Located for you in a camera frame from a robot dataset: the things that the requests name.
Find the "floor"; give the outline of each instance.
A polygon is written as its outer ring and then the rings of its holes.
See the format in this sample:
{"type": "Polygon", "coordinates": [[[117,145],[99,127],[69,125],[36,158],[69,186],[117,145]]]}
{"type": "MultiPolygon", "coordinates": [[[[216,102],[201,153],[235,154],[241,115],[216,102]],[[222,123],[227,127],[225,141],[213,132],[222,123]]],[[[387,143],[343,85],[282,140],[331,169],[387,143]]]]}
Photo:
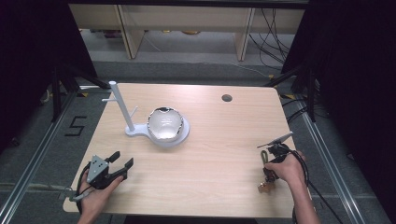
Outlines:
{"type": "MultiPolygon", "coordinates": [[[[84,38],[87,49],[91,55],[95,65],[99,63],[179,63],[188,66],[199,65],[217,65],[225,64],[234,69],[249,70],[255,76],[268,78],[273,71],[274,74],[279,73],[281,67],[282,55],[277,48],[277,43],[269,36],[268,42],[275,48],[266,47],[271,51],[277,59],[267,54],[261,53],[252,39],[262,44],[262,37],[258,34],[252,34],[247,46],[246,58],[243,62],[236,60],[235,49],[233,45],[233,35],[224,33],[199,33],[197,35],[186,35],[179,31],[162,32],[148,31],[145,33],[142,45],[135,59],[127,58],[123,42],[120,38],[105,38],[102,32],[91,32],[90,30],[82,30],[81,35],[84,38]]],[[[293,35],[280,35],[279,40],[285,46],[290,46],[293,35]]],[[[279,92],[287,102],[290,92],[289,87],[293,77],[279,84],[279,92]]],[[[108,92],[98,92],[91,94],[94,99],[101,99],[108,96],[108,92]]],[[[83,97],[78,97],[72,104],[69,114],[65,115],[65,119],[72,119],[78,113],[84,111],[83,97]]],[[[102,104],[93,103],[91,107],[98,108],[97,114],[88,117],[91,119],[89,123],[97,123],[100,118],[102,104]]],[[[48,130],[53,129],[59,134],[65,134],[64,129],[53,127],[50,122],[51,104],[43,104],[33,115],[32,120],[27,125],[22,136],[36,136],[35,138],[25,138],[26,141],[21,142],[20,147],[29,150],[18,150],[10,147],[0,156],[0,174],[6,180],[0,185],[0,203],[4,204],[9,199],[9,193],[14,185],[21,182],[21,176],[26,172],[32,172],[33,177],[29,183],[40,183],[30,185],[26,191],[20,205],[15,211],[11,211],[13,218],[10,223],[42,223],[55,219],[55,223],[73,223],[78,220],[78,214],[66,214],[62,209],[62,198],[59,192],[65,183],[73,179],[75,172],[70,174],[63,173],[65,169],[72,169],[78,166],[84,151],[74,150],[74,148],[87,146],[90,141],[90,135],[94,131],[94,126],[86,127],[84,134],[77,141],[70,142],[67,151],[57,152],[49,150],[43,152],[43,159],[32,160],[37,155],[35,150],[42,145],[42,139],[45,138],[48,130]],[[37,163],[35,170],[26,171],[25,168],[31,163],[37,163]],[[48,190],[51,188],[60,188],[58,190],[48,190]]],[[[297,109],[304,107],[304,103],[296,102],[295,105],[285,105],[285,116],[292,119],[292,114],[297,109]]],[[[311,153],[309,163],[315,169],[311,170],[311,180],[316,183],[316,187],[322,192],[323,197],[333,206],[336,214],[340,216],[344,223],[390,223],[381,205],[376,200],[369,185],[361,174],[359,167],[353,160],[347,157],[347,148],[345,148],[342,138],[337,134],[336,128],[328,118],[324,108],[316,107],[317,122],[310,122],[306,114],[302,114],[290,123],[290,129],[296,130],[296,135],[303,136],[294,139],[297,148],[304,148],[311,153]]],[[[59,146],[55,137],[51,140],[51,144],[59,146]]],[[[324,202],[319,198],[318,194],[313,190],[312,197],[320,218],[323,223],[335,223],[337,220],[329,211],[324,202]]],[[[124,216],[101,216],[98,223],[123,223],[124,216]]],[[[257,219],[260,224],[264,223],[290,223],[289,219],[277,219],[268,221],[267,219],[257,219]]]]}

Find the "gray floor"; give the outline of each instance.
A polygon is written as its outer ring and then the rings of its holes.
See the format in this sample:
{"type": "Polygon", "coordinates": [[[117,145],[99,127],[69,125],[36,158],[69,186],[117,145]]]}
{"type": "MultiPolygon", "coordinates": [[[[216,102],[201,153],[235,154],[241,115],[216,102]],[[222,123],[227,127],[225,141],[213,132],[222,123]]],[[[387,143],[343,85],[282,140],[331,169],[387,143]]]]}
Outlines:
{"type": "MultiPolygon", "coordinates": [[[[103,81],[114,79],[118,82],[147,83],[193,83],[203,85],[245,85],[260,86],[269,81],[270,75],[279,76],[279,71],[264,66],[279,68],[281,64],[268,56],[260,55],[259,50],[249,41],[247,56],[243,62],[236,60],[233,35],[224,33],[200,33],[185,35],[181,32],[163,33],[148,31],[134,60],[127,58],[123,42],[119,38],[106,39],[102,33],[81,32],[87,49],[94,61],[99,78],[103,81]]],[[[258,35],[253,37],[262,42],[258,35]]],[[[293,35],[281,35],[279,39],[287,46],[293,35]]],[[[279,52],[269,48],[280,57],[279,52]]],[[[289,94],[293,77],[279,84],[279,94],[289,94]]],[[[90,83],[79,80],[81,85],[90,83]]],[[[27,190],[10,223],[74,223],[78,214],[69,214],[62,209],[59,190],[49,190],[41,185],[64,188],[71,184],[76,175],[81,158],[88,146],[97,121],[105,104],[101,99],[107,98],[108,92],[94,91],[85,97],[77,97],[66,111],[59,131],[52,140],[43,161],[40,163],[31,187],[27,190]],[[67,133],[76,130],[69,126],[75,116],[86,116],[77,125],[83,125],[80,136],[67,137],[67,133]]],[[[298,103],[284,106],[288,117],[299,109],[298,103]]],[[[0,203],[4,204],[25,171],[25,167],[34,156],[41,140],[51,125],[51,101],[40,106],[33,114],[26,128],[19,135],[21,144],[10,146],[0,156],[0,203]]],[[[343,180],[353,195],[366,223],[390,223],[370,186],[361,174],[356,163],[347,158],[347,148],[333,126],[331,119],[322,108],[316,105],[317,126],[332,154],[343,180]]],[[[347,209],[340,200],[318,147],[306,125],[303,116],[290,123],[295,132],[295,146],[308,158],[311,181],[323,194],[337,215],[344,223],[354,223],[347,214],[347,209]]],[[[322,223],[337,223],[330,210],[311,189],[313,201],[322,223]]],[[[125,216],[103,214],[97,223],[123,223],[125,216]]],[[[291,223],[291,219],[257,219],[258,223],[291,223]]]]}

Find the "human hand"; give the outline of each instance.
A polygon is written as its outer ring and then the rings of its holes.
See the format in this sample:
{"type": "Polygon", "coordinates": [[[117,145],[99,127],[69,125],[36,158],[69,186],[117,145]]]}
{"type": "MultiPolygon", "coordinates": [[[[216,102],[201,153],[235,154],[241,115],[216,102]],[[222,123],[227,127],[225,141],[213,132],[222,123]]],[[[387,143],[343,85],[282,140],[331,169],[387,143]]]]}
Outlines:
{"type": "Polygon", "coordinates": [[[107,188],[95,189],[91,187],[87,182],[89,170],[85,171],[81,178],[81,186],[79,192],[87,189],[90,190],[90,194],[81,200],[82,214],[78,221],[79,224],[93,223],[105,208],[108,199],[114,189],[122,182],[123,176],[117,177],[107,188]]]}
{"type": "MultiPolygon", "coordinates": [[[[297,152],[305,161],[303,152],[297,152]]],[[[299,161],[291,153],[286,156],[285,160],[283,160],[281,163],[268,162],[264,166],[268,170],[273,170],[279,178],[285,180],[288,183],[293,181],[304,181],[303,168],[299,161]]]]}

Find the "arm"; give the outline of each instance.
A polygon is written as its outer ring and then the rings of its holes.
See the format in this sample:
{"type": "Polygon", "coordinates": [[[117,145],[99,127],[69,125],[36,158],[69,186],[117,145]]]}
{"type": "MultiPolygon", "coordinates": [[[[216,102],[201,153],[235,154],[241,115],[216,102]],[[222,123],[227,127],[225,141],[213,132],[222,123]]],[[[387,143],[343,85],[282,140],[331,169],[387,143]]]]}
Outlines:
{"type": "MultiPolygon", "coordinates": [[[[88,188],[90,185],[87,183],[88,170],[82,177],[80,191],[88,188]]],[[[78,224],[91,224],[99,217],[105,208],[108,198],[114,189],[122,182],[123,177],[119,176],[105,189],[88,189],[92,190],[91,193],[82,199],[82,214],[79,218],[78,224]]]]}
{"type": "Polygon", "coordinates": [[[304,182],[304,173],[301,164],[289,154],[281,163],[266,163],[265,168],[275,171],[279,178],[285,180],[290,188],[294,200],[294,210],[300,224],[320,223],[314,209],[307,186],[304,182]]]}

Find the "white bowl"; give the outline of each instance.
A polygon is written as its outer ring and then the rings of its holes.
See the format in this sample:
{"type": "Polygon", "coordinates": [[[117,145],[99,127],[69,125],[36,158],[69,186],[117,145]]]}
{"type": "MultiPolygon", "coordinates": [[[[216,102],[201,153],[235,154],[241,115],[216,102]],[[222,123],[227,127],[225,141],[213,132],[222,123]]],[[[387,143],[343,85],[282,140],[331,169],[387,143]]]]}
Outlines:
{"type": "Polygon", "coordinates": [[[148,117],[148,132],[158,141],[175,141],[180,137],[182,130],[183,117],[173,108],[157,108],[148,117]]]}

